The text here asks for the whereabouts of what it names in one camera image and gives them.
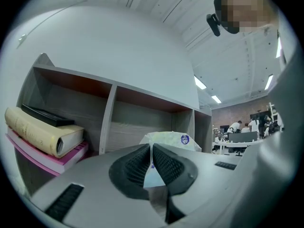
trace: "brick wall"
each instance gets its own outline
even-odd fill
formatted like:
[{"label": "brick wall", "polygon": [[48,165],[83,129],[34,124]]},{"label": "brick wall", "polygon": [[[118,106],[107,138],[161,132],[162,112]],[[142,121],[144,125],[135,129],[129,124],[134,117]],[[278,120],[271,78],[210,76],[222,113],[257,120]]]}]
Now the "brick wall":
[{"label": "brick wall", "polygon": [[269,99],[265,96],[246,103],[212,110],[213,125],[219,128],[221,125],[230,126],[234,122],[241,120],[242,124],[240,129],[242,129],[245,123],[250,123],[250,114],[257,113],[257,110],[261,110],[261,112],[267,111],[268,104]]}]

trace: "pink book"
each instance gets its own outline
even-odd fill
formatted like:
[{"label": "pink book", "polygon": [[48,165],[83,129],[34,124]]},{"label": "pink book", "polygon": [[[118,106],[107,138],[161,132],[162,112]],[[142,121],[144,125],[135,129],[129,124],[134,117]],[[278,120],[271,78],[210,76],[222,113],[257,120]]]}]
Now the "pink book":
[{"label": "pink book", "polygon": [[52,173],[55,176],[58,176],[68,168],[75,165],[88,150],[88,143],[82,142],[65,156],[57,159],[54,156],[46,154],[37,149],[35,146],[21,138],[10,127],[8,127],[7,137],[22,155],[24,155],[27,159],[29,159],[37,166]]}]

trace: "yellow book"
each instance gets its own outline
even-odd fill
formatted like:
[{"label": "yellow book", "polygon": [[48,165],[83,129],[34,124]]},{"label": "yellow book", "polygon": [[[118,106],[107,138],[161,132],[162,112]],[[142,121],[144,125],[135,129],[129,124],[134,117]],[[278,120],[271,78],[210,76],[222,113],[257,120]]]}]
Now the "yellow book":
[{"label": "yellow book", "polygon": [[26,141],[45,153],[61,158],[83,141],[84,128],[76,125],[53,127],[19,107],[5,111],[6,124]]}]

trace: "sticker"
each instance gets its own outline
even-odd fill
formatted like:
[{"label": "sticker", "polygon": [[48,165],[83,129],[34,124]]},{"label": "sticker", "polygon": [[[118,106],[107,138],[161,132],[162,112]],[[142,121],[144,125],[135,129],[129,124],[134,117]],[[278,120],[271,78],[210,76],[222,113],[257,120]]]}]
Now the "sticker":
[{"label": "sticker", "polygon": [[187,144],[189,143],[189,136],[188,135],[182,135],[180,138],[180,141],[182,144]]}]

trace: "stack of books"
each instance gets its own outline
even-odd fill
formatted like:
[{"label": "stack of books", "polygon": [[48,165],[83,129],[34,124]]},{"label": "stack of books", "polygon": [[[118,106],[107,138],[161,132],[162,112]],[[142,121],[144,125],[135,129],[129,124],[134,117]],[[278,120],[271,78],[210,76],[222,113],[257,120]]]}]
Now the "stack of books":
[{"label": "stack of books", "polygon": [[7,108],[7,137],[28,160],[55,176],[84,158],[82,127],[49,112],[23,105]]}]

